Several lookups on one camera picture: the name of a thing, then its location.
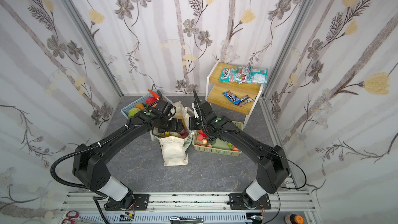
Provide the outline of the purple onion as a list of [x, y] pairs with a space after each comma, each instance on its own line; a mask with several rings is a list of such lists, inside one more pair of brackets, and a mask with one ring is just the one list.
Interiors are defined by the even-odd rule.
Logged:
[[186, 130], [183, 130], [180, 132], [180, 135], [182, 136], [183, 139], [185, 139], [189, 135], [189, 132]]

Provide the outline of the cream canvas grocery bag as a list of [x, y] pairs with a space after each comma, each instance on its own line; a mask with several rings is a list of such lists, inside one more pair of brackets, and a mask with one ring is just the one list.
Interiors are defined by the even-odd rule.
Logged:
[[176, 107], [174, 117], [182, 120], [184, 130], [188, 131], [189, 135], [183, 139], [180, 132], [160, 133], [157, 128], [154, 128], [150, 134], [151, 140], [159, 142], [165, 167], [186, 166], [188, 164], [188, 148], [196, 134], [195, 131], [188, 129], [190, 112], [193, 113], [193, 110], [183, 106], [181, 102], [175, 102], [173, 105]]

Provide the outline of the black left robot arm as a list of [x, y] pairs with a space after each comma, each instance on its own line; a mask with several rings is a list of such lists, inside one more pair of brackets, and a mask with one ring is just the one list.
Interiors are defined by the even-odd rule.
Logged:
[[[115, 179], [107, 167], [107, 163], [126, 145], [145, 133], [157, 128], [159, 131], [179, 132], [183, 129], [182, 120], [176, 119], [176, 107], [166, 100], [158, 99], [146, 109], [128, 118], [126, 124], [108, 137], [89, 146], [82, 144], [73, 153], [56, 160], [50, 174], [58, 183], [88, 189], [97, 194], [93, 198], [110, 198], [121, 210], [131, 210], [136, 202], [134, 193], [122, 182]], [[72, 158], [72, 174], [80, 181], [72, 183], [62, 179], [56, 172], [57, 166]]]

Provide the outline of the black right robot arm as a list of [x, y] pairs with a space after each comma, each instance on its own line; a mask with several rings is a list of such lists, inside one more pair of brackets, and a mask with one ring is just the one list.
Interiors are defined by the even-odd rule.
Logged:
[[291, 174], [288, 163], [297, 165], [286, 157], [278, 145], [266, 145], [239, 129], [228, 117], [217, 116], [207, 101], [202, 101], [194, 91], [194, 117], [189, 118], [190, 130], [201, 130], [210, 139], [231, 143], [257, 165], [256, 179], [242, 192], [243, 205], [255, 208], [267, 194], [275, 194]]

